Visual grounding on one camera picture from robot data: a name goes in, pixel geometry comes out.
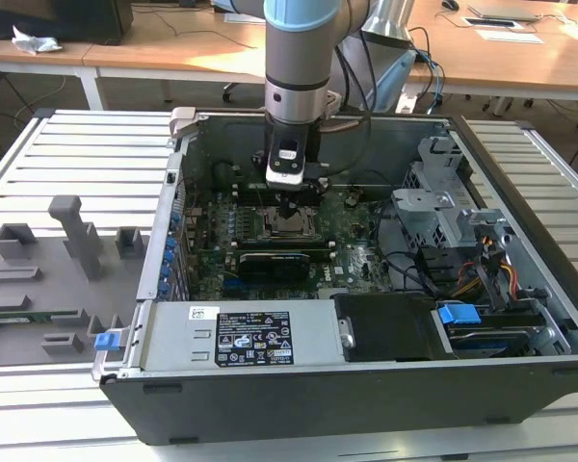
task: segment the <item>floor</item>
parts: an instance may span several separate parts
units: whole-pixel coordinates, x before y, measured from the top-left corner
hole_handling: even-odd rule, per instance
[[[23,95],[24,99],[32,102],[35,99],[58,89],[64,77],[51,75],[10,74],[9,80]],[[88,109],[84,92],[75,77],[66,77],[64,87],[45,99],[35,108],[50,107],[56,109]],[[171,82],[173,101],[163,101],[161,86],[158,81],[144,81],[135,79],[104,79],[108,104],[112,110],[121,111],[170,111],[174,106],[219,107],[225,106],[221,99],[222,84]],[[235,107],[260,107],[263,104],[261,86],[242,85],[233,93]],[[416,108],[419,112],[430,104],[424,101]],[[470,101],[464,96],[447,95],[444,104],[437,108],[439,114],[462,115],[468,119],[498,119],[491,112],[483,112],[482,108],[488,98],[473,97]],[[527,120],[537,128],[541,135],[561,154],[569,160],[578,148],[578,104],[574,102],[556,102],[566,109],[557,107],[559,112],[546,101],[536,101],[533,108],[523,107],[522,100],[515,100],[503,119]],[[0,113],[13,116],[22,107],[22,102],[14,94],[8,83],[0,78]],[[13,143],[19,130],[13,126],[13,119],[0,115],[0,152],[4,152]],[[19,115],[23,121],[31,116],[28,110]],[[578,158],[574,162],[578,171]]]

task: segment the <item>computer case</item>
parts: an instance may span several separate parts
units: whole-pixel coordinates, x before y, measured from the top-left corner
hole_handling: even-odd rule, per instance
[[[0,0],[0,39],[15,26],[36,37],[118,45],[132,22],[130,0]]]

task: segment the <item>aluminum profile table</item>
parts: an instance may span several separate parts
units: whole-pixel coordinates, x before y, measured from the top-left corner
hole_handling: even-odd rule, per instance
[[[45,211],[51,196],[71,193],[81,195],[82,216],[99,234],[125,223],[149,232],[171,152],[168,125],[166,113],[57,111],[33,119],[0,163],[0,225],[27,221],[39,236],[59,235]],[[578,268],[578,176],[533,130],[510,122],[471,125]],[[91,367],[0,369],[0,460],[362,462],[471,454],[470,460],[578,461],[578,394],[520,425],[152,448],[98,390]]]

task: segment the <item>computer mouse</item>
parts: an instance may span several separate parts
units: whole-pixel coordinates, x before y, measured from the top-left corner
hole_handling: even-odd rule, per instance
[[[457,12],[460,9],[459,2],[457,2],[456,0],[443,0],[441,2],[441,5],[443,6],[443,8],[447,8],[452,12]]]

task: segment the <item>power supply label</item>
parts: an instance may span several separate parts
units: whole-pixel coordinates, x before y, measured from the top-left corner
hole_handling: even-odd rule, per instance
[[[221,368],[293,364],[289,312],[219,313],[214,361]]]

